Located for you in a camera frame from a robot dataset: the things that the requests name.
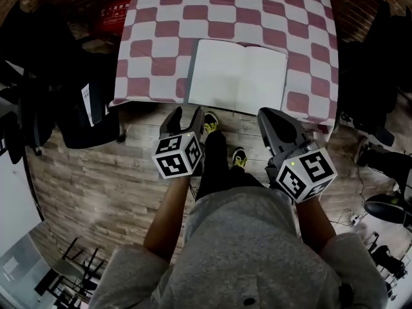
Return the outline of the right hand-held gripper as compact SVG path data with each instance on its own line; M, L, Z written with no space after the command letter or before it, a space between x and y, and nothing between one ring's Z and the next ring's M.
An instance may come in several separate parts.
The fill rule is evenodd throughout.
M324 147L299 147L308 141L301 123L286 113L261 108L257 114L264 145L275 157L266 168L272 185L278 185L296 203L318 196L333 182L337 171ZM299 147L289 153L285 147Z

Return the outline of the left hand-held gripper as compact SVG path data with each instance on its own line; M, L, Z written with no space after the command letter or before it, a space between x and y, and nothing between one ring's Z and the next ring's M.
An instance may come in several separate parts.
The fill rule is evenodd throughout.
M181 132L182 108L175 108L160 126L159 139L152 148L152 159L163 179L201 176L203 149L200 139L205 112L198 106L188 128Z

